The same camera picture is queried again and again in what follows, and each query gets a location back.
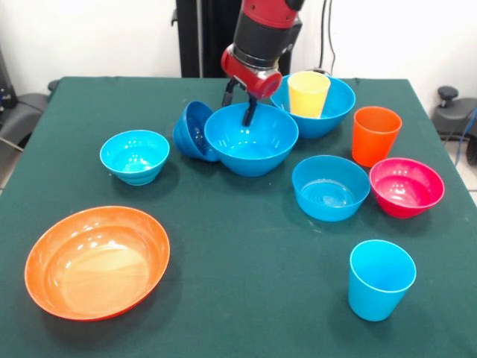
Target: yellow cup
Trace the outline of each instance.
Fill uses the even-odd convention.
[[[320,118],[331,81],[313,71],[297,72],[288,78],[290,112],[297,116]]]

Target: floor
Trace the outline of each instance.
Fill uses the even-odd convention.
[[[458,151],[458,142],[448,142],[446,144],[447,152],[452,158],[452,161],[455,162],[455,156]],[[467,159],[465,157],[465,151],[467,149],[467,144],[462,143],[461,148],[461,159],[457,165],[457,171],[462,178],[469,194],[477,205],[477,166],[469,166],[467,164]],[[16,167],[16,164],[19,162],[21,153],[13,151],[9,157],[8,164],[0,168],[0,194],[3,192],[3,189],[7,185],[10,176],[13,173],[13,170]]]
[[[455,156],[458,151],[458,142],[448,142],[446,144],[447,152],[452,158],[452,161],[455,162]],[[465,157],[465,151],[467,149],[467,144],[462,143],[461,156],[459,163],[457,164],[457,171],[462,178],[469,194],[474,200],[474,203],[477,205],[477,166],[469,166],[467,164],[467,159]]]

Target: large orange bowl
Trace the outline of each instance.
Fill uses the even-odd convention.
[[[159,283],[169,261],[161,224],[129,207],[95,207],[48,229],[28,255],[25,284],[46,312],[76,321],[120,315]]]

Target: plastic bowl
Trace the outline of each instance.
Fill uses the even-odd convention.
[[[288,77],[283,78],[280,88],[271,96],[271,102],[293,117],[300,129],[300,136],[303,138],[320,138],[327,135],[339,126],[355,105],[356,96],[351,87],[342,80],[330,77],[331,85],[319,119],[291,114]]]
[[[130,207],[94,207],[49,228],[25,265],[25,284],[46,312],[77,321],[120,315],[159,283],[169,240],[152,216]]]
[[[199,101],[189,103],[184,109],[172,131],[174,144],[182,154],[206,162],[218,161],[203,135],[203,128],[212,113],[206,104]]]
[[[360,166],[332,155],[298,163],[291,181],[300,208],[324,222],[348,219],[370,192],[370,181]]]
[[[99,157],[119,179],[134,186],[149,184],[169,155],[169,143],[152,131],[128,131],[107,140]]]
[[[249,104],[224,107],[209,118],[205,135],[218,159],[232,172],[258,177],[277,167],[298,139],[298,127],[282,110],[258,104],[249,127],[242,119]]]
[[[373,193],[390,216],[408,219],[436,205],[446,191],[439,174],[416,160],[388,158],[370,170]]]

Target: green tablecloth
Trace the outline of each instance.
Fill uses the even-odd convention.
[[[241,178],[181,156],[171,131],[194,99],[218,108],[225,80],[66,78],[0,197],[2,357],[477,357],[477,210],[407,81],[349,80],[356,108],[381,105],[403,120],[392,155],[441,173],[446,197],[406,221],[370,196],[345,222],[300,211],[294,166],[314,154],[350,157],[351,113],[323,139],[300,139],[269,175]],[[98,152],[118,132],[165,134],[160,178],[123,184]],[[32,245],[61,218],[117,204],[144,210],[168,231],[171,261],[154,293],[109,321],[44,313],[23,268]],[[417,265],[417,280],[381,323],[347,305],[348,256],[389,239]]]

